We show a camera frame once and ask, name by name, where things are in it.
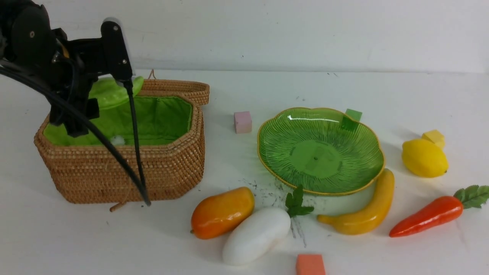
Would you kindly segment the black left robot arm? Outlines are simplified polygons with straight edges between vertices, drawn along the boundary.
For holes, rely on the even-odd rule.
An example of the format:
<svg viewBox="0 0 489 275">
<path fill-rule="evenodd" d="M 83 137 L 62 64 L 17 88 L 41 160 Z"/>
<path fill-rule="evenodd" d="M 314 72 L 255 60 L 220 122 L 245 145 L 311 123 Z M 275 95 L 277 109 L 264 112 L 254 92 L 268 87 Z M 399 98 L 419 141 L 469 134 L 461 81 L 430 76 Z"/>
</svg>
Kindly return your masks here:
<svg viewBox="0 0 489 275">
<path fill-rule="evenodd" d="M 1 1 L 1 75 L 42 94 L 51 105 L 50 124 L 63 125 L 74 138 L 88 134 L 81 117 L 99 117 L 89 92 L 108 73 L 100 38 L 69 41 L 62 29 L 51 28 L 43 5 Z"/>
</svg>

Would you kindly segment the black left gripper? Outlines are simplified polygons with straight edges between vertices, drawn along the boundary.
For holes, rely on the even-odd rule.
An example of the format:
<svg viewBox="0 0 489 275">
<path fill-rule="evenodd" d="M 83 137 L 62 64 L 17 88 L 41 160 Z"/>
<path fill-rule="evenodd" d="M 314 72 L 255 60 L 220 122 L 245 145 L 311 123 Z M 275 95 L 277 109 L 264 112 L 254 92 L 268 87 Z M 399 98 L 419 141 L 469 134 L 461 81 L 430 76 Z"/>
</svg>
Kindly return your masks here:
<svg viewBox="0 0 489 275">
<path fill-rule="evenodd" d="M 88 99 L 91 85 L 100 76 L 109 74 L 108 62 L 105 57 L 103 37 L 90 39 L 68 40 L 58 36 L 57 42 L 62 49 L 62 58 L 59 62 L 68 64 L 71 73 L 67 87 L 66 100 L 58 94 L 50 94 L 51 105 L 49 123 L 61 126 L 66 122 L 68 136 L 78 138 L 89 134 L 89 129 L 84 121 L 94 120 L 99 117 L 98 99 Z M 79 112 L 78 115 L 70 115 L 66 111 L 68 102 Z"/>
</svg>

